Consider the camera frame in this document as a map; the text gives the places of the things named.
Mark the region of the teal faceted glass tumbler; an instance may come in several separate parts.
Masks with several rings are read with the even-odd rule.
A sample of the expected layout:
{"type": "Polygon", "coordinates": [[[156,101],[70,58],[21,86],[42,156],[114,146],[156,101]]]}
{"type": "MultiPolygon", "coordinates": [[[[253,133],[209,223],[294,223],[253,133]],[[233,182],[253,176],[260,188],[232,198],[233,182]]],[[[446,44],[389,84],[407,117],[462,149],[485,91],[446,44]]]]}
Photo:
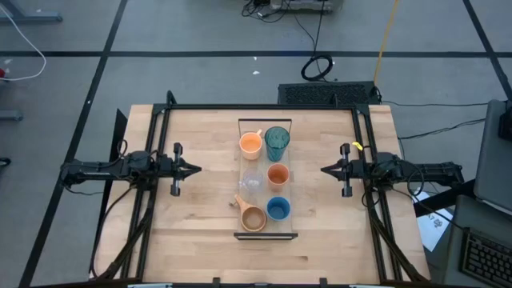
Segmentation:
{"type": "Polygon", "coordinates": [[[281,126],[273,126],[265,132],[264,139],[268,159],[272,162],[280,161],[290,142],[288,130],[281,126]]]}

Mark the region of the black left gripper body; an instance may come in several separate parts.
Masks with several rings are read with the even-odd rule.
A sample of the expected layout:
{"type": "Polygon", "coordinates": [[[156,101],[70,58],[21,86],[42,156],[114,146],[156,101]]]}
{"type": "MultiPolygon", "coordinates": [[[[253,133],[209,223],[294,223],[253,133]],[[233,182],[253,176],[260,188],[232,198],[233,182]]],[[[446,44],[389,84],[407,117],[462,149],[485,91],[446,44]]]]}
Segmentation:
{"type": "Polygon", "coordinates": [[[170,194],[178,197],[181,193],[179,182],[182,179],[180,161],[182,156],[182,145],[179,142],[174,144],[174,158],[163,154],[158,158],[158,177],[159,178],[172,178],[170,194]]]}

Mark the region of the orange mug with handle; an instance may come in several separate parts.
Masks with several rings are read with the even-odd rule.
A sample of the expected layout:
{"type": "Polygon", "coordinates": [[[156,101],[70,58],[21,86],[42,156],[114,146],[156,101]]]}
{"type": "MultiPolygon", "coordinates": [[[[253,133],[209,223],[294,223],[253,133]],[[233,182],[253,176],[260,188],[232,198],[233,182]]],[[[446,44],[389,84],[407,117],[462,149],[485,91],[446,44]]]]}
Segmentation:
{"type": "Polygon", "coordinates": [[[247,160],[259,158],[262,150],[262,130],[244,133],[239,139],[241,155],[247,160]]]}

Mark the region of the black table side brace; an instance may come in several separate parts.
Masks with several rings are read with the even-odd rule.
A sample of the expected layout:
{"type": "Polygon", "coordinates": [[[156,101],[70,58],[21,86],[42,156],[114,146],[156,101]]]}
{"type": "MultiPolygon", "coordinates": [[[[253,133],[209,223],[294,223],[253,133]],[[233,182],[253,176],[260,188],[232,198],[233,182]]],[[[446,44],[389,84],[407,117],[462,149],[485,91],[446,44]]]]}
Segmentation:
{"type": "MultiPolygon", "coordinates": [[[[127,125],[126,116],[120,110],[116,110],[115,121],[114,121],[114,131],[113,131],[112,141],[111,141],[111,145],[110,145],[109,160],[111,162],[116,160],[120,156],[122,140],[124,139],[126,125],[127,125]]],[[[106,209],[112,184],[113,184],[112,180],[107,180],[105,182],[103,196],[102,196],[102,209],[103,210],[106,209]]]]}
{"type": "Polygon", "coordinates": [[[437,210],[453,206],[456,203],[457,197],[460,195],[475,199],[474,184],[475,180],[473,179],[455,188],[450,188],[440,194],[436,194],[435,196],[417,201],[414,204],[416,217],[419,218],[437,210]]]}

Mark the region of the white paper sheet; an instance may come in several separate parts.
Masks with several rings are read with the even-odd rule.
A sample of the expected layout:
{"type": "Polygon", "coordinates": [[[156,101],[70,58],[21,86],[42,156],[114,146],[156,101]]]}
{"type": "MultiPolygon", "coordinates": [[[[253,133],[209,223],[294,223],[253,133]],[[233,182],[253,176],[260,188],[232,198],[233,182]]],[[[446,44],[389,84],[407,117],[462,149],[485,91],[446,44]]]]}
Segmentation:
{"type": "Polygon", "coordinates": [[[423,246],[433,252],[450,224],[453,215],[446,209],[417,218],[423,246]]]}

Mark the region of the grey side desk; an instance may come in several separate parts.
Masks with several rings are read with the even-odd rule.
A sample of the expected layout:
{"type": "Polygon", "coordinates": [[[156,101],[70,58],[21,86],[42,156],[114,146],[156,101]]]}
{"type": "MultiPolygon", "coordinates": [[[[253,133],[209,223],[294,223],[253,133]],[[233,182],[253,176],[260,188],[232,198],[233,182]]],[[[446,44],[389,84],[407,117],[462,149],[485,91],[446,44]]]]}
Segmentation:
{"type": "Polygon", "coordinates": [[[499,241],[512,244],[512,215],[467,196],[456,201],[447,251],[446,269],[442,282],[453,286],[491,287],[459,270],[462,233],[465,228],[480,231],[499,241]]]}

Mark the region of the blue plastic cup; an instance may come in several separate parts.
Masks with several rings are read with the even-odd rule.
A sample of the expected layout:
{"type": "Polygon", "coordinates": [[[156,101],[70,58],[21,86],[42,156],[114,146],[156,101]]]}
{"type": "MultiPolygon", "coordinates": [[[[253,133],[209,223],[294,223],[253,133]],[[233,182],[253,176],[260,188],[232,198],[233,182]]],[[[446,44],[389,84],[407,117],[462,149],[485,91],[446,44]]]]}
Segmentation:
{"type": "Polygon", "coordinates": [[[283,221],[290,216],[290,202],[284,197],[272,197],[266,205],[266,212],[271,219],[283,221]]]}

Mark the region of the black metal table frame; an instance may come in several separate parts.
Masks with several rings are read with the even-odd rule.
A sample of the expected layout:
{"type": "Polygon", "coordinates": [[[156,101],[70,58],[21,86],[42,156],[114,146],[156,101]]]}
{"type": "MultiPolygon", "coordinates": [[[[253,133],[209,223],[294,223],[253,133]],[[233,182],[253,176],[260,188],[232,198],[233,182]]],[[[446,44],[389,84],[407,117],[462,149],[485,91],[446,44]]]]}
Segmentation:
{"type": "Polygon", "coordinates": [[[335,163],[340,145],[362,138],[380,151],[397,153],[398,140],[388,106],[371,106],[373,134],[355,129],[348,110],[291,109],[267,105],[222,105],[171,112],[165,149],[175,142],[184,158],[202,171],[182,184],[178,197],[170,181],[158,185],[146,247],[136,246],[128,274],[146,282],[377,283],[394,276],[385,246],[375,246],[363,185],[341,196],[342,184],[322,168],[335,163]],[[288,147],[293,240],[237,240],[234,206],[240,176],[238,136],[243,130],[290,119],[288,147]]]}

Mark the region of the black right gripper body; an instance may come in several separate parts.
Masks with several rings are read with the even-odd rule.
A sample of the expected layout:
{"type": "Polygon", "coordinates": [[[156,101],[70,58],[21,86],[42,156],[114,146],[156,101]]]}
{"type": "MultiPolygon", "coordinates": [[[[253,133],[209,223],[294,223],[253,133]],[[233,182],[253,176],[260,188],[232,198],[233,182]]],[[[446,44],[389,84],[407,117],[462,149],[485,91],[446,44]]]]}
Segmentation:
{"type": "Polygon", "coordinates": [[[363,160],[349,160],[350,144],[344,143],[340,147],[342,154],[342,180],[345,182],[342,188],[342,197],[349,198],[353,196],[350,180],[352,178],[363,179],[363,160]]]}

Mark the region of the grey flat panel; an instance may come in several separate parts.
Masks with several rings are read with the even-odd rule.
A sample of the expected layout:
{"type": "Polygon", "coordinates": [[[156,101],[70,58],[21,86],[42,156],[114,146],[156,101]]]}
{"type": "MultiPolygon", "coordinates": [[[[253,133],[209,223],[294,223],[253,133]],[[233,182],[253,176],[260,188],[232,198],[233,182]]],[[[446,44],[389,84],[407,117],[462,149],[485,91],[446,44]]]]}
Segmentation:
{"type": "Polygon", "coordinates": [[[512,215],[512,141],[498,136],[499,120],[506,108],[505,102],[488,102],[474,194],[485,204],[512,215]]]}

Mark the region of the grey furniture foot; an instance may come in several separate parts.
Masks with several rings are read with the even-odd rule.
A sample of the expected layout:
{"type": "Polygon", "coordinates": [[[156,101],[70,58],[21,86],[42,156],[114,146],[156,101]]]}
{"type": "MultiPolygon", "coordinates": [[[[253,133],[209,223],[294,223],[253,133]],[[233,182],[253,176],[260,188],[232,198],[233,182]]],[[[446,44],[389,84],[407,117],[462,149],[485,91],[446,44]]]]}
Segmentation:
{"type": "Polygon", "coordinates": [[[23,120],[23,114],[20,110],[1,110],[0,109],[0,120],[12,120],[21,121],[23,120]]]}

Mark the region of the wooden shelf with black frame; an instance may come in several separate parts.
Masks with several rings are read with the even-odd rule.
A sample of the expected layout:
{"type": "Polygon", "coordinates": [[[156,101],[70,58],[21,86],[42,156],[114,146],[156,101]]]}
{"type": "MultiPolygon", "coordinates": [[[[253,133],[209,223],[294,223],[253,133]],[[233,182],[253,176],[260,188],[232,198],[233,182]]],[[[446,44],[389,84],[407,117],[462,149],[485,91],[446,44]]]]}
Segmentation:
{"type": "Polygon", "coordinates": [[[291,127],[293,120],[290,118],[240,118],[238,120],[238,159],[239,159],[239,180],[238,180],[238,192],[242,197],[247,199],[248,201],[254,202],[257,206],[260,206],[267,216],[267,224],[264,228],[263,232],[260,233],[243,233],[238,232],[237,230],[234,232],[234,236],[238,240],[292,240],[298,236],[296,232],[293,231],[292,227],[292,216],[293,216],[293,208],[292,208],[292,199],[293,199],[293,171],[291,169],[290,164],[290,154],[288,151],[288,146],[281,158],[278,162],[272,162],[268,159],[267,151],[266,151],[266,143],[265,143],[265,132],[273,127],[273,126],[281,126],[288,130],[291,135],[291,127]],[[256,160],[247,160],[241,155],[241,150],[239,147],[239,139],[240,137],[247,132],[257,132],[258,130],[262,130],[262,150],[260,156],[256,160]],[[272,191],[268,187],[267,180],[267,170],[269,166],[275,163],[281,163],[288,167],[290,171],[290,178],[287,184],[283,187],[281,191],[272,191]],[[263,188],[261,192],[251,193],[245,188],[241,188],[239,185],[240,180],[242,179],[243,173],[250,167],[254,167],[259,169],[263,174],[263,188]],[[275,221],[271,219],[266,212],[266,205],[268,201],[272,197],[284,197],[287,198],[290,202],[291,212],[290,216],[283,221],[275,221]]]}

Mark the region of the black keyboard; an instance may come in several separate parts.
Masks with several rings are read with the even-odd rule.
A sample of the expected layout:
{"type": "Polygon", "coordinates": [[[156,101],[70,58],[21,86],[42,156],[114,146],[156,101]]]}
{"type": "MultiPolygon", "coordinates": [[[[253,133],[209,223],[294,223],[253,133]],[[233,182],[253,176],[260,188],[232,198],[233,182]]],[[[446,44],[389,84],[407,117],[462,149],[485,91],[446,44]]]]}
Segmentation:
{"type": "Polygon", "coordinates": [[[512,244],[465,228],[459,270],[494,288],[512,288],[512,244]]]}

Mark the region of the peach plastic tumbler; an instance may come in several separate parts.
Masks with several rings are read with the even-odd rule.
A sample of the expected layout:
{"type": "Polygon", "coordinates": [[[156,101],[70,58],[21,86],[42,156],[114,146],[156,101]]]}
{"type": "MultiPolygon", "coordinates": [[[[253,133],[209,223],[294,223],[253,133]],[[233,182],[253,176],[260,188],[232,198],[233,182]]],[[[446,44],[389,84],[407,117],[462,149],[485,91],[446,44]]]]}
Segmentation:
{"type": "Polygon", "coordinates": [[[272,191],[281,191],[290,178],[288,167],[281,163],[269,166],[267,170],[268,187],[272,191]]]}

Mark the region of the wooden cup with long handle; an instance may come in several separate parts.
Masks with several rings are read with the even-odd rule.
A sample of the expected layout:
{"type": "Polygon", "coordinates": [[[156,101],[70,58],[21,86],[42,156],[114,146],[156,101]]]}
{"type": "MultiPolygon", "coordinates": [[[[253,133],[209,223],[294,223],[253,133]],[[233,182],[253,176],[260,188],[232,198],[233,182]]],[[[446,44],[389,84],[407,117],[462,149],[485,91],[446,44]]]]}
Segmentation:
{"type": "Polygon", "coordinates": [[[240,194],[234,196],[232,207],[239,208],[238,213],[238,232],[260,233],[263,232],[267,224],[266,213],[260,206],[254,202],[248,201],[240,194]]]}

